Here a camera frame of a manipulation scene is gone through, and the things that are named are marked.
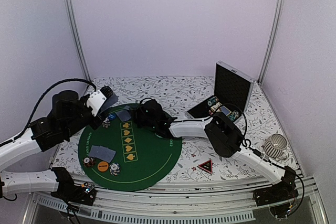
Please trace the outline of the blue backed cards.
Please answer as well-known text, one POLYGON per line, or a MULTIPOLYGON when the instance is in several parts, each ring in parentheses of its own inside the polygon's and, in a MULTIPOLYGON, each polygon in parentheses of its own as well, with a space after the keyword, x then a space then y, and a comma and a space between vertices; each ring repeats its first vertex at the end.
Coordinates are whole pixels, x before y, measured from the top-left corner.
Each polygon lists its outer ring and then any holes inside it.
POLYGON ((108 109, 110 109, 111 107, 114 106, 114 104, 116 104, 118 102, 118 96, 113 94, 110 98, 108 98, 104 104, 101 106, 99 113, 102 113, 108 109))

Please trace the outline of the dark red chip stack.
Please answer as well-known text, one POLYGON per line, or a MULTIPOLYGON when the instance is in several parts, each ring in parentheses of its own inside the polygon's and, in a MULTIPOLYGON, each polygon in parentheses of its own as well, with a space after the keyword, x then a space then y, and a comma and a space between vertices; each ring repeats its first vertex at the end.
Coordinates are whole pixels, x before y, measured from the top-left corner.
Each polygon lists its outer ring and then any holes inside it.
POLYGON ((83 158, 82 164, 86 168, 94 167, 94 165, 96 164, 96 159, 94 157, 86 156, 83 158))

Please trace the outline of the orange big blind button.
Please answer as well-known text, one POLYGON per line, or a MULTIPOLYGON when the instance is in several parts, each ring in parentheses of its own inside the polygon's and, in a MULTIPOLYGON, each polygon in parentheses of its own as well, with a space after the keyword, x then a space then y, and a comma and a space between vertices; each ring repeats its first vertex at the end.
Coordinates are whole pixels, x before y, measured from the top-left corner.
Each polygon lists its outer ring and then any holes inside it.
POLYGON ((97 170, 101 173, 106 172, 109 169, 109 163, 106 161, 101 161, 97 165, 97 170))

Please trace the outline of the row of poker chips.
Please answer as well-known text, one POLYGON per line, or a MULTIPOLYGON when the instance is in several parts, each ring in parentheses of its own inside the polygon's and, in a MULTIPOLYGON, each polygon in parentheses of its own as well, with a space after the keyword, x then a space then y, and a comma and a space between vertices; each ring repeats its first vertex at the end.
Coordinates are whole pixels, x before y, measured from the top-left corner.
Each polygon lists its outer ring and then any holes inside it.
POLYGON ((217 104, 218 102, 219 102, 218 97, 216 97, 216 96, 212 96, 211 98, 209 98, 209 99, 207 100, 207 105, 208 105, 209 107, 212 107, 212 106, 214 106, 215 104, 217 104))

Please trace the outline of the blue small blind button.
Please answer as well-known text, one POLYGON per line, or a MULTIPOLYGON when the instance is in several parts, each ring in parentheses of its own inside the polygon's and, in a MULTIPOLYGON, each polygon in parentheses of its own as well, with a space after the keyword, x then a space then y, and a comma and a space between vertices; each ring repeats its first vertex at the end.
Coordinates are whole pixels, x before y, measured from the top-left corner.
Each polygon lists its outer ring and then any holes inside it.
POLYGON ((108 115, 108 119, 109 119, 109 121, 113 121, 113 120, 115 120, 116 117, 117 117, 117 116, 116 116, 115 113, 111 113, 111 114, 108 115))

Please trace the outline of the dealt cards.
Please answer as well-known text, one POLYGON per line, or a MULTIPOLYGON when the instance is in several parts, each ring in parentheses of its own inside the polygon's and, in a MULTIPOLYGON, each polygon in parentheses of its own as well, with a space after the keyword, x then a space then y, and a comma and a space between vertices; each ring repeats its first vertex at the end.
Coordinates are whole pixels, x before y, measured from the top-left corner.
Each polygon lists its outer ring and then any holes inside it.
POLYGON ((92 145, 88 156, 94 158, 101 158, 102 156, 104 156, 104 147, 92 145))

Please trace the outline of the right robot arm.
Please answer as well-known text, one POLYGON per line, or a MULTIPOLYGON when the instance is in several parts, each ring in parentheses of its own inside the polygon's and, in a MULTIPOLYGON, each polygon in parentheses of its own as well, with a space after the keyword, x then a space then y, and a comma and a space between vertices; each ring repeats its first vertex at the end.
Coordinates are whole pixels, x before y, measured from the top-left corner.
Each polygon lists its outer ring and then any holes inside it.
POLYGON ((270 187, 254 192, 257 199, 282 201, 298 196, 296 171, 254 148, 222 112, 215 112, 207 118, 180 120, 167 115, 155 99, 144 99, 130 109, 130 114, 138 127, 147 128, 159 137, 206 138, 219 156, 241 160, 255 169, 271 183, 270 187))

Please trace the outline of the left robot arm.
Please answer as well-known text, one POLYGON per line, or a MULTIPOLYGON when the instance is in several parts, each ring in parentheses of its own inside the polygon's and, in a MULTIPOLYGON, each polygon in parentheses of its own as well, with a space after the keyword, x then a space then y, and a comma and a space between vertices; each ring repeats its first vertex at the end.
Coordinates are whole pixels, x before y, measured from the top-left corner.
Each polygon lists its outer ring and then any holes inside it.
POLYGON ((82 97, 76 91, 64 90, 52 97, 52 107, 45 117, 33 120, 29 117, 24 129, 1 143, 1 197, 23 192, 48 191, 59 198, 73 200, 85 194, 76 186, 63 167, 37 173, 5 172, 13 163, 69 141, 70 138, 90 126, 97 129, 105 120, 103 106, 113 96, 109 86, 94 89, 82 97))

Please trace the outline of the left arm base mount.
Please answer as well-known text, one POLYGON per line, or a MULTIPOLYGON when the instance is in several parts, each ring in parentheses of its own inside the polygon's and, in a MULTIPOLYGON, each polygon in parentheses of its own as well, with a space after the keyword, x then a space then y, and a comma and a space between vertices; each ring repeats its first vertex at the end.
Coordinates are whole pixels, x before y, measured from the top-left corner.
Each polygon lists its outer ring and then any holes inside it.
POLYGON ((52 197, 61 199, 65 203, 75 202, 86 206, 93 206, 96 194, 94 184, 88 182, 81 185, 62 182, 59 183, 56 191, 50 193, 52 197))

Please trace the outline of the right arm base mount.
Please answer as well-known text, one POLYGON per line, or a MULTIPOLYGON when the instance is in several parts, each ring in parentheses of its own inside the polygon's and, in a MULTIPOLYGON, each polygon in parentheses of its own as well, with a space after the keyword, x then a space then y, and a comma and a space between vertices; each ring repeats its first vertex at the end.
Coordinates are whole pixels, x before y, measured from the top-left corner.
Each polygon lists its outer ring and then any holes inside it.
POLYGON ((253 191, 253 199, 257 206, 269 205, 298 197, 296 184, 290 182, 279 182, 270 187, 256 189, 253 191))

